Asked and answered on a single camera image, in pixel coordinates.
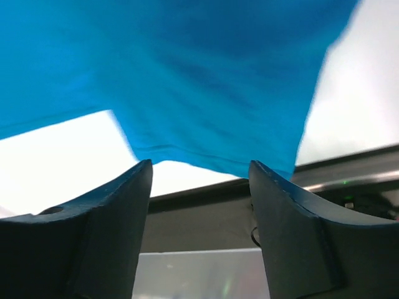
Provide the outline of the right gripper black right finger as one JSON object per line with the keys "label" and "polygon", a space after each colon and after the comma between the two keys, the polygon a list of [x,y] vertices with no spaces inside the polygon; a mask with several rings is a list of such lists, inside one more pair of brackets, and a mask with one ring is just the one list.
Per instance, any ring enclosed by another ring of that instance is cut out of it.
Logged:
{"label": "right gripper black right finger", "polygon": [[398,297],[398,222],[336,205],[258,161],[249,187],[271,298]]}

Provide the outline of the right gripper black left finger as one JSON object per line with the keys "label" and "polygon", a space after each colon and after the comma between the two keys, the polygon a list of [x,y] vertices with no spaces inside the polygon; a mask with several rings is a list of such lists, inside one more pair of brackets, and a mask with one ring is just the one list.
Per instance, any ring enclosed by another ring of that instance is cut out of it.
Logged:
{"label": "right gripper black left finger", "polygon": [[131,298],[153,168],[40,214],[1,220],[2,298]]}

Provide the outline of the blue t shirt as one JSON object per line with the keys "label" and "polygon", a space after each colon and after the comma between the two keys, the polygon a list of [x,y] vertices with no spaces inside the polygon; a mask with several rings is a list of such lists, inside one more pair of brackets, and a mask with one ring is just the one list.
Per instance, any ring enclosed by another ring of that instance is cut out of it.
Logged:
{"label": "blue t shirt", "polygon": [[1,138],[111,110],[134,155],[283,178],[356,1],[2,1]]}

